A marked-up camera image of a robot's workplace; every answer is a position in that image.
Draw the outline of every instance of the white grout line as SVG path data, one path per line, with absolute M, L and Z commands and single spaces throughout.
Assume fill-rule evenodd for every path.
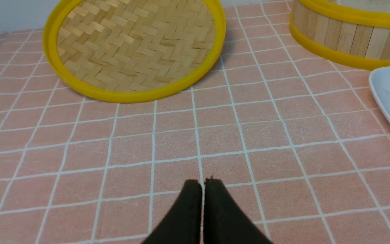
M 310 89 L 309 86 L 308 86 L 308 83 L 306 82 L 306 80 L 305 80 L 305 78 L 302 76 L 302 74 L 300 73 L 300 71 L 299 71 L 299 69 L 297 68 L 297 65 L 295 64 L 295 62 L 292 60 L 291 55 L 288 53 L 288 50 L 286 49 L 285 51 L 286 51 L 286 53 L 287 53 L 289 59 L 291 60 L 291 63 L 293 64 L 294 69 L 297 71 L 297 74 L 299 74 L 299 76 L 301 77 L 302 81 L 305 83 L 305 86 L 306 86 L 306 88 L 308 89 L 309 93 L 311 94 L 313 101 L 314 101 L 314 102 L 316 103 L 316 105 L 319 107 L 321 113 L 322 113 L 322 114 L 326 117 L 326 119 L 328 120 L 329 126 L 330 126 L 331 130 L 333 131 L 333 133 L 334 133 L 336 139 L 337 139 L 337 140 L 340 140 L 340 137 L 339 137 L 339 135 L 338 135 L 338 133 L 337 133 L 337 131 L 336 131 L 336 129 L 335 129 L 333 123 L 332 123 L 332 120 L 331 120 L 330 117 L 325 113 L 324 109 L 322 108 L 322 106 L 319 104 L 319 102 L 318 102 L 317 99 L 315 98 L 314 94 L 312 93 L 311 89 Z M 368 192 L 370 193 L 370 196 L 371 196 L 371 198 L 373 199 L 374 203 L 376 204 L 376 206 L 377 206 L 378 208 L 380 208 L 380 204 L 379 204 L 378 200 L 376 199 L 376 197 L 375 197 L 373 191 L 371 190 L 370 186 L 369 186 L 368 183 L 366 182 L 364 176 L 363 176 L 362 173 L 359 171 L 359 168 L 358 168 L 358 166 L 356 165 L 356 162 L 355 162 L 354 159 L 350 156 L 350 154 L 348 153 L 348 151 L 347 151 L 347 149 L 345 148 L 344 144 L 343 144 L 342 142 L 339 142 L 339 145 L 341 145 L 342 150 L 344 151 L 344 153 L 347 155 L 348 159 L 349 159 L 349 160 L 351 161 L 351 163 L 353 164 L 353 167 L 357 170 L 357 174 L 359 175 L 359 177 L 361 178 L 361 180 L 362 180 L 363 184 L 365 185 L 366 189 L 367 189 Z M 387 216 L 385 215 L 385 213 L 384 213 L 381 209 L 379 210 L 379 212 L 381 213 L 381 215 L 382 215 L 382 217 L 384 218 L 384 220 L 385 220 L 385 222 L 386 222 L 388 228 L 390 229 L 390 221 L 388 220 Z
M 269 21 L 269 23 L 271 23 L 270 20 L 269 20 L 269 18 L 266 16 L 266 13 L 264 12 L 263 6 L 262 6 L 261 4 L 260 4 L 260 6 L 261 6 L 261 10 L 263 11 L 264 17 Z M 289 58 L 290 61 L 294 64 L 293 59 L 291 58 L 290 54 L 288 53 L 287 48 L 285 48 L 285 45 L 284 45 L 284 43 L 282 42 L 282 40 L 281 40 L 279 34 L 277 33 L 276 29 L 275 29 L 275 28 L 272 28 L 272 29 L 273 29 L 273 31 L 275 32 L 275 34 L 276 34 L 278 40 L 280 41 L 282 47 L 283 47 L 284 50 L 286 51 L 286 53 L 287 53 L 287 55 L 288 55 L 288 58 Z M 269 88 L 269 85 L 268 85 L 267 82 L 266 82 L 266 88 L 267 88 L 267 90 L 269 91 L 269 95 L 272 96 L 272 93 L 271 93 L 271 91 L 270 91 L 270 88 Z M 276 103 L 275 103 L 274 101 L 273 101 L 272 103 L 274 104 L 274 108 L 275 108 L 275 111 L 276 111 L 276 113 L 277 113 L 277 115 L 278 115 L 278 118 L 279 118 L 280 120 L 282 120 L 282 116 L 280 115 L 280 112 L 279 112 L 279 110 L 278 110 L 278 108 L 277 108 Z M 321 206 L 320 206 L 320 202 L 318 201 L 317 196 L 316 196 L 316 193 L 315 193 L 315 191 L 314 191 L 314 188 L 313 188 L 311 182 L 310 182 L 309 179 L 308 179 L 308 175 L 307 175 L 307 173 L 306 173 L 306 170 L 305 170 L 305 168 L 303 167 L 303 164 L 302 164 L 302 162 L 301 162 L 301 160 L 300 160 L 300 158 L 299 158 L 299 155 L 297 154 L 296 147 L 295 147 L 294 144 L 293 144 L 293 141 L 292 141 L 292 139 L 291 139 L 290 132 L 288 131 L 287 125 L 286 125 L 286 123 L 285 123 L 284 120 L 282 120 L 281 122 L 282 122 L 282 125 L 283 125 L 283 128 L 284 128 L 284 131 L 285 131 L 285 133 L 286 133 L 286 135 L 287 135 L 288 142 L 289 142 L 289 144 L 291 145 L 291 149 L 292 149 L 292 151 L 293 151 L 293 153 L 294 153 L 294 157 L 296 158 L 297 163 L 299 164 L 299 167 L 300 167 L 300 169 L 302 170 L 303 176 L 304 176 L 304 178 L 305 178 L 305 182 L 306 182 L 306 184 L 307 184 L 307 186 L 308 186 L 308 188 L 309 188 L 309 190 L 310 190 L 310 192 L 311 192 L 311 195 L 312 195 L 312 197 L 313 197 L 314 203 L 316 204 L 317 211 L 319 212 L 319 214 L 320 214 L 321 217 L 322 217 L 323 224 L 324 224 L 324 226 L 325 226 L 325 228 L 326 228 L 326 231 L 328 232 L 328 235 L 329 235 L 329 238 L 330 238 L 330 240 L 331 240 L 331 243 L 335 244 L 335 239 L 333 238 L 333 234 L 332 234 L 332 232 L 331 232 L 331 230 L 330 230 L 330 227 L 329 227 L 329 225 L 328 225 L 328 223 L 327 223 L 327 221 L 326 221 L 325 216 L 323 215 L 323 211 L 322 211 L 322 208 L 321 208 Z
M 78 115 L 77 115 L 77 117 L 76 117 L 76 123 L 73 125 L 73 129 L 71 130 L 70 137 L 69 137 L 69 139 L 67 140 L 68 142 L 73 138 L 74 132 L 75 132 L 75 130 L 76 130 L 77 122 L 79 121 L 79 118 L 81 117 L 81 112 L 82 112 L 82 108 L 83 108 L 83 107 L 84 107 L 84 104 L 82 103 L 82 104 L 81 104 L 81 107 L 79 108 Z M 58 170 L 58 174 L 56 175 L 56 179 L 55 179 L 55 182 L 54 182 L 54 186 L 53 186 L 53 188 L 52 188 L 51 195 L 50 195 L 50 197 L 49 197 L 48 207 L 47 207 L 46 210 L 45 210 L 45 214 L 43 215 L 42 223 L 40 224 L 40 229 L 39 229 L 39 233 L 37 234 L 36 244 L 39 243 L 40 238 L 42 237 L 43 229 L 44 229 L 44 227 L 45 227 L 45 222 L 46 222 L 46 219 L 48 218 L 49 210 L 50 210 L 51 205 L 52 205 L 52 202 L 53 202 L 53 200 L 54 200 L 54 196 L 55 196 L 55 192 L 56 192 L 56 189 L 57 189 L 58 181 L 59 181 L 59 179 L 60 179 L 61 172 L 62 172 L 62 170 L 63 170 L 63 168 L 64 168 L 64 165 L 65 165 L 65 161 L 66 161 L 66 158 L 67 158 L 67 150 L 68 150 L 68 144 L 67 144 L 67 145 L 65 146 L 65 148 L 64 148 L 63 159 L 62 159 L 60 168 L 59 168 L 59 170 Z
M 22 90 L 25 89 L 26 85 L 28 84 L 28 81 L 25 82 L 25 84 L 24 84 L 23 87 L 22 87 Z M 15 101 L 14 101 L 13 104 L 11 105 L 11 108 L 14 107 L 14 105 L 16 104 L 16 102 L 17 102 L 17 100 L 19 99 L 19 97 L 20 97 L 20 94 L 16 97 Z M 0 124 L 0 129 L 1 129 L 1 127 L 2 127 L 3 124 L 4 124 L 4 121 L 5 121 L 5 120 L 7 119 L 7 117 L 9 116 L 9 114 L 10 114 L 10 112 L 8 112 L 8 113 L 6 114 L 5 118 L 4 118 L 3 121 L 1 122 L 1 124 Z M 32 132 L 31 137 L 29 138 L 28 142 L 25 144 L 24 151 L 23 151 L 23 153 L 22 153 L 20 162 L 19 162 L 19 164 L 17 165 L 16 170 L 15 170 L 14 175 L 13 175 L 13 178 L 9 181 L 9 183 L 8 183 L 8 185 L 7 185 L 7 187 L 6 187 L 6 190 L 5 190 L 5 192 L 4 192 L 4 195 L 3 195 L 2 199 L 1 199 L 1 202 L 0 202 L 0 211 L 1 211 L 2 207 L 3 207 L 3 205 L 4 205 L 4 202 L 5 202 L 6 197 L 7 197 L 8 193 L 9 193 L 9 191 L 10 191 L 10 187 L 11 187 L 11 185 L 13 184 L 14 178 L 17 176 L 17 173 L 19 172 L 20 167 L 21 167 L 21 165 L 22 165 L 23 159 L 25 158 L 25 154 L 26 154 L 25 148 L 28 146 L 28 144 L 29 144 L 29 143 L 32 141 L 32 139 L 34 138 L 34 135 L 35 135 L 36 131 L 37 131 L 37 128 Z
M 108 169 L 109 169 L 109 161 L 110 161 L 110 158 L 112 155 L 113 135 L 114 135 L 115 129 L 116 129 L 116 121 L 117 121 L 119 109 L 120 109 L 120 104 L 118 103 L 116 108 L 115 108 L 115 114 L 114 114 L 113 125 L 112 125 L 112 132 L 111 132 L 109 139 L 108 139 L 108 155 L 106 158 L 106 163 L 105 163 L 105 167 L 104 167 L 104 171 L 103 171 L 102 184 L 101 184 L 100 190 L 99 190 L 99 198 L 98 198 L 97 206 L 96 206 L 96 214 L 94 216 L 93 230 L 91 232 L 91 240 L 90 240 L 91 243 L 93 243 L 95 238 L 96 238 L 97 226 L 99 224 L 100 208 L 101 208 L 102 201 L 103 201 L 103 192 L 105 189 L 105 183 L 106 183 L 107 173 L 108 173 Z
M 151 174 L 150 174 L 150 202 L 148 207 L 148 233 L 153 230 L 153 193 L 154 193 L 154 170 L 156 155 L 156 118 L 157 118 L 157 100 L 154 101 L 153 113 L 153 132 L 151 135 Z

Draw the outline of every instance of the tiled countertop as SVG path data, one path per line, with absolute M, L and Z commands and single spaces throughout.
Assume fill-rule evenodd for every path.
M 0 35 L 0 243 L 140 243 L 214 175 L 276 244 L 390 244 L 390 125 L 368 71 L 288 32 L 291 3 L 225 8 L 223 55 L 143 104 L 80 96 L 41 30 Z

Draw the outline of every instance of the yellow plastic band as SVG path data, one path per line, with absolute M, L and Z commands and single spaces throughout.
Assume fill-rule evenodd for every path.
M 345 22 L 390 28 L 390 14 L 364 11 L 330 3 L 326 0 L 299 0 L 301 4 L 314 12 Z
M 366 70 L 373 70 L 376 68 L 390 66 L 390 60 L 374 60 L 366 59 L 362 57 L 356 57 L 350 54 L 344 54 L 332 49 L 329 49 L 325 46 L 322 46 L 309 38 L 305 37 L 300 33 L 294 24 L 290 20 L 290 33 L 294 39 L 306 48 L 308 51 L 317 54 L 318 56 L 331 60 L 333 62 L 340 63 L 342 65 L 347 65 L 354 68 L 361 68 Z

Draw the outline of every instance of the woven bamboo lid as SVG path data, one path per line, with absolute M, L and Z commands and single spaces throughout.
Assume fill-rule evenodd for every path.
M 81 81 L 139 92 L 193 72 L 214 40 L 215 22 L 203 0 L 83 0 L 62 22 L 57 47 Z

